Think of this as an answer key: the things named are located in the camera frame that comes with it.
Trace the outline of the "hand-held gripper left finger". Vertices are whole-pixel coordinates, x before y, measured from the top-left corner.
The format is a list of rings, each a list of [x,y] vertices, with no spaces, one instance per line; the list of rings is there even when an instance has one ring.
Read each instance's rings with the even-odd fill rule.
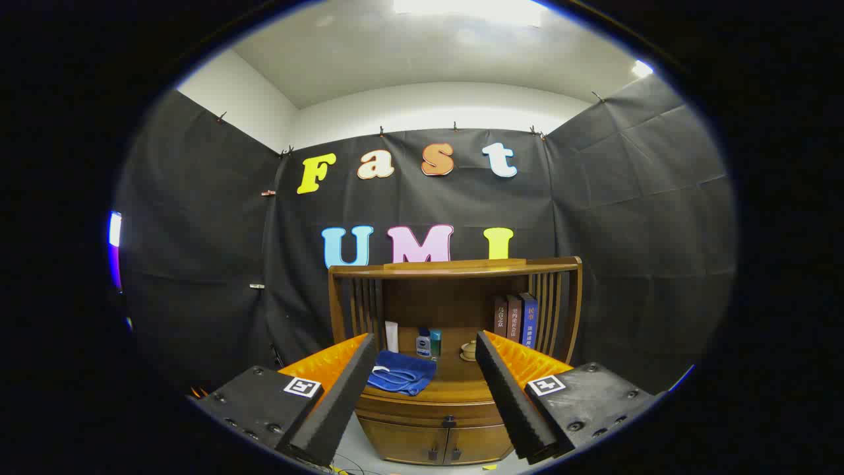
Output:
[[[190,402],[223,429],[269,451],[317,466],[334,460],[376,363],[371,333],[279,370],[255,365]]]

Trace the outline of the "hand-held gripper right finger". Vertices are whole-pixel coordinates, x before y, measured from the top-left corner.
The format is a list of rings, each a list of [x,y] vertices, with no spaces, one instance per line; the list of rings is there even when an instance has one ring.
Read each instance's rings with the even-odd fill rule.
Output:
[[[660,403],[603,364],[572,367],[488,331],[475,358],[515,448],[533,465],[599,444]]]

